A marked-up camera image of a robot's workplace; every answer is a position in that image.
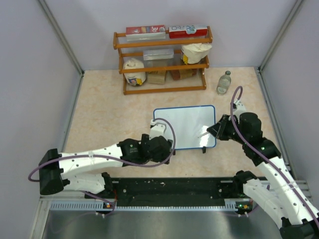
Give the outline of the blue-framed whiteboard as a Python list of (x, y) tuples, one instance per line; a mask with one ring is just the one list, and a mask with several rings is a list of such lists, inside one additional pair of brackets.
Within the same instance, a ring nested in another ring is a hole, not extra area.
[(172, 125), (176, 150), (216, 146), (216, 139), (211, 134), (198, 138), (216, 123), (216, 110), (213, 105), (157, 108), (153, 111), (153, 118), (163, 118)]

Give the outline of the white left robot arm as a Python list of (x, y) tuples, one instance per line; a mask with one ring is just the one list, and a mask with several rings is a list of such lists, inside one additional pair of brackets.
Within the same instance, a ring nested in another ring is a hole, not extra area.
[(113, 167), (141, 166), (149, 162), (167, 164), (173, 140), (162, 135), (141, 140), (125, 139), (106, 148), (79, 153), (48, 150), (39, 163), (39, 191), (53, 195), (64, 190), (87, 191), (109, 197), (113, 191), (110, 175), (94, 171)]

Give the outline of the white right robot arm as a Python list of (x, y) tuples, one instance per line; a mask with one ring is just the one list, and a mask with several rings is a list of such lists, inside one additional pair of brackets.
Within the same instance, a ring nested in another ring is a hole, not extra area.
[(262, 123), (255, 113), (223, 115), (207, 128), (218, 140), (233, 140), (242, 145), (245, 155), (267, 178), (270, 192), (250, 171), (239, 171), (233, 177), (233, 192), (248, 196), (273, 220), (284, 239), (317, 239), (319, 211), (304, 195), (287, 169), (274, 143), (263, 137)]

